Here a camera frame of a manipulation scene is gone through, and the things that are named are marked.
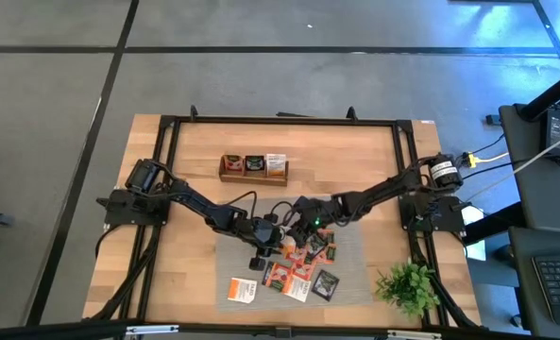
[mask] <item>wooden table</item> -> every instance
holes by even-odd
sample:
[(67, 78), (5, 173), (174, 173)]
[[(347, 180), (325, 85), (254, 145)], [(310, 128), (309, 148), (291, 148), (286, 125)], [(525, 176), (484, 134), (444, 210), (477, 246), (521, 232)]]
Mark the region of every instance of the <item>wooden table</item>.
[[(159, 115), (135, 115), (118, 177), (123, 186), (135, 162), (151, 158)], [(419, 157), (440, 150), (433, 122), (414, 121)], [(402, 137), (407, 155), (407, 143)], [(218, 178), (221, 155), (283, 153), (290, 161), (287, 187), (224, 183)], [(259, 197), (321, 196), (363, 190), (398, 170), (392, 134), (387, 127), (330, 127), (277, 125), (181, 124), (174, 172), (214, 202), (229, 201), (249, 190)], [(410, 249), (401, 229), (396, 199), (382, 203), (361, 221), (370, 286), (375, 291), (377, 270), (387, 272), (407, 261)], [(127, 273), (136, 227), (121, 227), (103, 242), (84, 308), (98, 312)], [(201, 217), (173, 204), (161, 233), (147, 321), (240, 325), (292, 325), (369, 328), (416, 328), (395, 307), (378, 301), (370, 305), (219, 313), (215, 306), (216, 234)], [(467, 316), (480, 323), (462, 245), (451, 234), (436, 232), (434, 243), (441, 279)], [(136, 314), (140, 283), (133, 293), (129, 316)]]

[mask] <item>artificial plant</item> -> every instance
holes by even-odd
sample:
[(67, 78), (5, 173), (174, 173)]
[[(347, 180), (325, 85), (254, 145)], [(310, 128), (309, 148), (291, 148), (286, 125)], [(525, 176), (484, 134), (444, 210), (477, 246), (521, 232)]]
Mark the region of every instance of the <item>artificial plant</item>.
[(431, 287), (429, 276), (434, 271), (426, 265), (411, 263), (395, 264), (391, 275), (376, 281), (376, 296), (390, 304), (396, 304), (409, 317), (422, 317), (425, 310), (439, 304), (439, 298)]

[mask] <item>white cable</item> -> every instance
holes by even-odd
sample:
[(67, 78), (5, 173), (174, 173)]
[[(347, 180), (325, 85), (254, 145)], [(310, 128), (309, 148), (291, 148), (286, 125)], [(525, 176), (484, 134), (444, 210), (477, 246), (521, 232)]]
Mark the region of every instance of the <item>white cable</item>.
[(475, 195), (472, 195), (471, 197), (465, 199), (465, 202), (470, 202), (470, 200), (484, 192), (486, 192), (487, 190), (495, 187), (496, 185), (504, 182), (505, 180), (509, 179), (510, 177), (514, 176), (516, 173), (518, 173), (519, 171), (525, 169), (526, 167), (528, 167), (531, 163), (539, 160), (542, 156), (546, 155), (549, 151), (551, 151), (552, 149), (556, 148), (557, 146), (560, 145), (560, 141), (558, 141), (556, 144), (551, 145), (550, 147), (547, 147), (544, 151), (538, 153), (537, 155), (535, 155), (535, 157), (533, 157), (532, 159), (526, 161), (523, 165), (521, 165), (520, 167), (518, 167), (517, 169), (515, 169), (515, 171), (513, 171), (512, 173), (510, 173), (508, 176), (505, 176), (504, 178), (501, 178), (500, 180), (498, 180), (497, 182), (484, 187), (482, 190), (478, 191)]
[(508, 152), (504, 152), (503, 154), (498, 155), (498, 156), (496, 156), (496, 157), (494, 157), (494, 158), (490, 158), (489, 160), (477, 159), (477, 162), (493, 162), (493, 161), (499, 160), (499, 159), (502, 158), (502, 157), (506, 157), (506, 155), (508, 155)]

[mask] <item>concrete floor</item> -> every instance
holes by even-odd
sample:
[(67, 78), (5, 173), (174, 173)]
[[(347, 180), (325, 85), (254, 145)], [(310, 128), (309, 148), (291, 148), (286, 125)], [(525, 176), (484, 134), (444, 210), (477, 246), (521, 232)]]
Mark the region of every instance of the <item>concrete floor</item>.
[[(560, 1), (542, 4), (560, 38)], [(0, 0), (0, 44), (115, 45), (128, 5)], [(139, 6), (128, 44), (551, 42), (526, 4), (149, 0)], [(109, 65), (110, 55), (0, 55), (0, 211), (18, 221), (0, 228), (0, 327), (22, 320)], [(124, 55), (43, 322), (81, 316), (104, 216), (94, 199), (115, 182), (135, 113), (186, 114), (195, 104), (201, 114), (343, 117), (352, 105), (362, 118), (434, 120), (444, 151), (462, 152), (501, 134), (483, 125), (485, 115), (528, 101), (559, 78), (559, 59), (534, 56)], [(488, 156), (504, 150), (500, 144)], [(467, 198), (507, 172), (472, 178), (459, 196)], [(517, 200), (510, 180), (474, 203), (493, 212)]]

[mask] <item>black cable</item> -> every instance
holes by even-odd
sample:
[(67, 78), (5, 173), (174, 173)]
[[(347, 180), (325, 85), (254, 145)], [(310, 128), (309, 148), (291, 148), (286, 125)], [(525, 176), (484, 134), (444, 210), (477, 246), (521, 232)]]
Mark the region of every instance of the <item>black cable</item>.
[(128, 271), (127, 276), (120, 284), (120, 287), (118, 287), (113, 296), (106, 302), (101, 311), (93, 315), (91, 319), (110, 319), (113, 316), (114, 312), (120, 305), (120, 301), (123, 300), (125, 295), (128, 293), (129, 288), (134, 286), (135, 281), (139, 278), (141, 272), (156, 255), (154, 248), (157, 247), (157, 243), (159, 241), (160, 236), (158, 235), (156, 237), (155, 234), (152, 234), (147, 247), (141, 254), (136, 265)]
[(282, 205), (282, 204), (286, 204), (288, 207), (290, 207), (290, 210), (292, 210), (292, 209), (294, 208), (294, 206), (292, 205), (292, 203), (290, 203), (290, 202), (288, 202), (288, 201), (280, 201), (280, 202), (278, 202), (276, 205), (274, 205), (273, 208), (271, 208), (271, 212), (270, 212), (270, 213), (273, 213), (273, 212), (277, 209), (277, 207), (279, 207), (279, 206)]
[[(546, 156), (543, 156), (542, 158), (543, 158), (543, 159), (544, 159), (544, 158), (553, 158), (553, 157), (558, 157), (558, 156), (560, 156), (560, 154), (559, 154), (559, 155), (546, 155)], [(487, 171), (491, 171), (491, 170), (495, 170), (495, 169), (500, 169), (501, 167), (504, 167), (504, 166), (513, 165), (513, 164), (518, 164), (518, 163), (520, 163), (520, 162), (526, 162), (526, 161), (528, 161), (528, 160), (530, 160), (530, 159), (531, 159), (531, 158), (524, 159), (524, 160), (518, 160), (518, 161), (510, 161), (510, 162), (508, 162), (508, 163), (504, 163), (504, 164), (492, 166), (492, 167), (489, 167), (489, 168), (487, 168), (487, 169), (480, 170), (480, 171), (474, 172), (474, 173), (472, 173), (472, 174), (470, 174), (470, 175), (464, 176), (464, 177), (462, 178), (462, 180), (469, 179), (469, 178), (471, 178), (471, 177), (473, 177), (473, 176), (480, 175), (480, 174), (482, 174), (482, 173), (484, 173), (484, 172), (487, 172)]]
[(101, 236), (99, 236), (99, 239), (97, 240), (97, 244), (94, 247), (94, 257), (97, 258), (97, 256), (99, 256), (99, 248), (101, 247), (101, 242), (103, 242), (103, 239), (106, 238), (106, 236), (108, 236), (112, 231), (118, 229), (119, 226), (110, 226), (109, 229), (107, 229), (103, 234), (101, 234)]
[(294, 207), (289, 210), (288, 212), (286, 212), (283, 215), (283, 218), (281, 219), (281, 223), (279, 224), (279, 226), (288, 226), (288, 224), (290, 223), (290, 221), (292, 221), (292, 218), (297, 214), (297, 209), (295, 209)]
[(417, 236), (416, 238), (417, 238), (418, 240), (428, 240), (428, 239), (430, 239), (432, 236), (433, 236), (433, 230), (429, 231), (429, 234), (426, 235), (426, 236), (422, 236), (422, 237)]
[(230, 205), (231, 203), (235, 203), (235, 202), (239, 201), (240, 199), (242, 199), (242, 198), (244, 198), (244, 197), (246, 197), (246, 196), (248, 196), (248, 195), (253, 195), (253, 196), (254, 196), (254, 198), (252, 199), (252, 208), (250, 208), (250, 219), (252, 219), (252, 218), (254, 217), (254, 209), (255, 209), (256, 206), (257, 206), (257, 192), (255, 192), (255, 191), (249, 191), (249, 192), (247, 192), (247, 193), (245, 193), (245, 194), (243, 194), (243, 195), (240, 195), (240, 196), (237, 197), (237, 198), (234, 198), (232, 201), (230, 201), (230, 202), (228, 202), (228, 203), (225, 203), (225, 204), (223, 204), (223, 205), (228, 206), (228, 205)]
[(502, 133), (502, 135), (498, 138), (498, 140), (496, 140), (496, 142), (494, 142), (494, 143), (492, 143), (492, 144), (490, 144), (490, 145), (484, 146), (484, 147), (480, 148), (480, 149), (477, 150), (477, 151), (473, 151), (473, 152), (469, 152), (469, 153), (471, 153), (471, 154), (474, 155), (474, 154), (476, 154), (477, 152), (481, 152), (481, 151), (483, 151), (483, 150), (486, 150), (486, 149), (488, 149), (488, 148), (490, 148), (490, 147), (496, 145), (497, 143), (499, 143), (499, 142), (502, 140), (502, 138), (504, 138), (504, 134), (503, 134), (503, 133)]

